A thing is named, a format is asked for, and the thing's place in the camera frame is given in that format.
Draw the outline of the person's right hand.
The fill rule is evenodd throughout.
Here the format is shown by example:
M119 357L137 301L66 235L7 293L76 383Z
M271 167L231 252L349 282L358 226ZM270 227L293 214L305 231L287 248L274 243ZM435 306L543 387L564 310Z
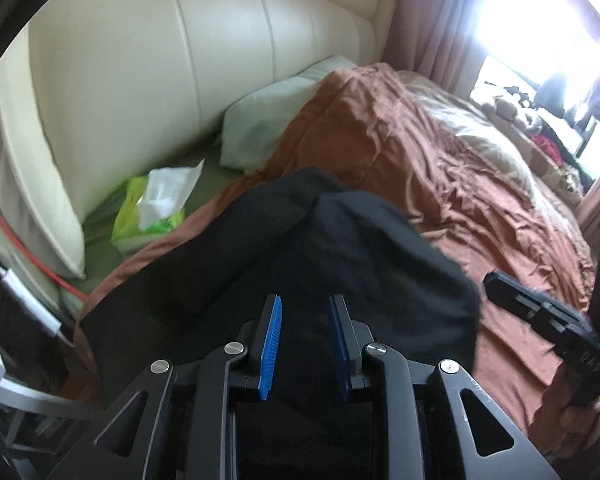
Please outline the person's right hand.
M562 362L528 429L534 446L558 460L569 460L600 440L600 395L589 404L575 406L572 390L577 382L577 374Z

